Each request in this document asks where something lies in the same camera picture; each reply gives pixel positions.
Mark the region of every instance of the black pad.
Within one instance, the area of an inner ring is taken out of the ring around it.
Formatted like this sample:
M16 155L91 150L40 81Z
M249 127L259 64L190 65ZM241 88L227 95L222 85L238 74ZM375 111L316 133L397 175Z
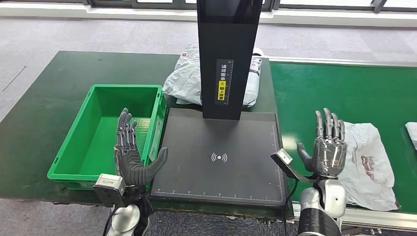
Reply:
M278 145L275 114L203 119L200 111L171 108L162 141L168 161L151 197L280 209L286 179L270 157Z

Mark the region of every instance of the white plastic bag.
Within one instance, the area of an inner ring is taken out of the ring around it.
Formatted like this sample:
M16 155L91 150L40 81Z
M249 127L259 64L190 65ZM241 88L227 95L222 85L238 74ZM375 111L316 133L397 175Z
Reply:
M346 186L346 202L371 210L398 209L394 173L378 129L370 123L345 122L345 132L348 149L339 180Z
M417 150L417 122L408 122L405 124L414 148Z
M252 58L246 83L243 106L256 103L259 90L262 59ZM174 71L165 80L164 94L177 98L177 104L194 103L201 105L201 74L198 46L187 44L179 57Z

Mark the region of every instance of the green plastic crate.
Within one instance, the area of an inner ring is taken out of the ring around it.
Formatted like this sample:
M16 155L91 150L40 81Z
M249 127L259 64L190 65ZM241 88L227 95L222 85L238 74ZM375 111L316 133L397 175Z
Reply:
M70 189L92 190L101 173L116 174L114 145L124 107L138 119L136 143L142 162L157 157L166 103L160 85L94 85L75 117L48 178Z

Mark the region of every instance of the black vertical stand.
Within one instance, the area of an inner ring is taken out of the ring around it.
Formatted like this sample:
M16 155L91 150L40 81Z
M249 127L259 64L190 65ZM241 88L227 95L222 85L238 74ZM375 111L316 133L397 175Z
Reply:
M262 0L197 0L203 118L240 119Z

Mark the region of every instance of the green table surface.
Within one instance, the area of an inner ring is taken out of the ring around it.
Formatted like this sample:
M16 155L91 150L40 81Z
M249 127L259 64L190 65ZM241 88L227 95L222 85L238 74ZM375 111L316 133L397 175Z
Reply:
M417 121L417 68L271 62L271 71L283 145L295 170L309 175L295 143L312 151L314 111L328 107L345 121L378 128L395 175L398 212L417 213L417 151L404 126ZM293 200L308 186L299 184Z
M61 204L99 205L94 191L70 190L47 179L78 110L94 84L160 84L178 55L58 52L0 123L0 198L36 199ZM169 107L178 106L167 97ZM269 61L263 61L260 94L253 112L276 113ZM267 209L153 202L159 209L215 214L270 216Z

